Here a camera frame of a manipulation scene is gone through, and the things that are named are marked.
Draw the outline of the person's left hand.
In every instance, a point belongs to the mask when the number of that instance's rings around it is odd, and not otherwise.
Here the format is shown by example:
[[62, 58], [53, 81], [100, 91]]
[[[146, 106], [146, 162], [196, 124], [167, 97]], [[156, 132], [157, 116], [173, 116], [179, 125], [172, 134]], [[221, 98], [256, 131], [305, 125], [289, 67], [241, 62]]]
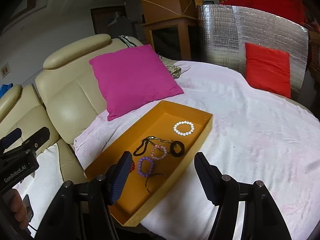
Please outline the person's left hand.
[[12, 192], [13, 197], [10, 201], [11, 211], [15, 214], [15, 219], [18, 221], [20, 229], [25, 230], [29, 224], [25, 204], [16, 189], [13, 189]]

